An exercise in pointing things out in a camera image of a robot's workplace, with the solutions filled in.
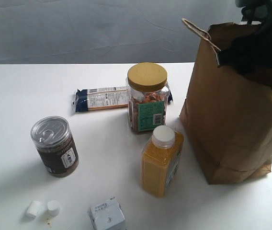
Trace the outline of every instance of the barcode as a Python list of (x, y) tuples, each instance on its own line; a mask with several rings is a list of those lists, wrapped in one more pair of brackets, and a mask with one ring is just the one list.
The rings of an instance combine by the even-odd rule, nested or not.
[(153, 115), (153, 124), (160, 125), (161, 124), (161, 114), (154, 114)]

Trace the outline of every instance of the gray backdrop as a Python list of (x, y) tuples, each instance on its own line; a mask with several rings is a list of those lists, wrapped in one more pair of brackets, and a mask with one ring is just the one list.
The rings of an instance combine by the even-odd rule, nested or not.
[(0, 63), (194, 61), (207, 29), (241, 20), (234, 0), (0, 0)]

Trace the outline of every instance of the yellow lid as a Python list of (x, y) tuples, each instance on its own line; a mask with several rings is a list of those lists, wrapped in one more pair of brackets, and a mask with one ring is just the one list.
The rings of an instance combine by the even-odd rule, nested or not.
[(129, 85), (140, 92), (155, 92), (161, 90), (167, 82), (166, 70), (155, 63), (144, 62), (132, 66), (127, 79)]

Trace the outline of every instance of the white tablecloth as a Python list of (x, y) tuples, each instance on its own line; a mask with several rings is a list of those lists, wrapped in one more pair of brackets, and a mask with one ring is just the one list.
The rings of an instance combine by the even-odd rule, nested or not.
[[(167, 125), (183, 132), (178, 116), (193, 63), (162, 64), (174, 103)], [(141, 150), (150, 134), (135, 135), (127, 110), (73, 114), (78, 89), (121, 86), (132, 64), (0, 65), (0, 230), (90, 230), (90, 205), (116, 196), (128, 230), (272, 230), (272, 173), (237, 185), (208, 185), (185, 140), (178, 173), (158, 199), (140, 186)], [(66, 178), (47, 173), (30, 138), (39, 119), (69, 123), (79, 166)], [(62, 205), (51, 218), (45, 204)], [(32, 200), (43, 202), (36, 219), (24, 217)]]

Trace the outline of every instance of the paper bag handle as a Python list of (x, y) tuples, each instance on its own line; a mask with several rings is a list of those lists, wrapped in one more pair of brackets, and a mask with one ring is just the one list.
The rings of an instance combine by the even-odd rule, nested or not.
[(198, 26), (196, 26), (191, 21), (189, 21), (185, 18), (182, 18), (182, 22), (188, 27), (188, 29), (190, 29), (192, 32), (194, 32), (196, 35), (198, 35), (200, 38), (202, 38), (203, 40), (208, 42), (211, 45), (211, 47), (214, 48), (215, 51), (216, 50), (221, 51), (221, 49), (218, 46), (216, 46), (214, 43), (212, 43), (212, 41), (211, 41), (212, 38), (207, 31), (200, 29)]

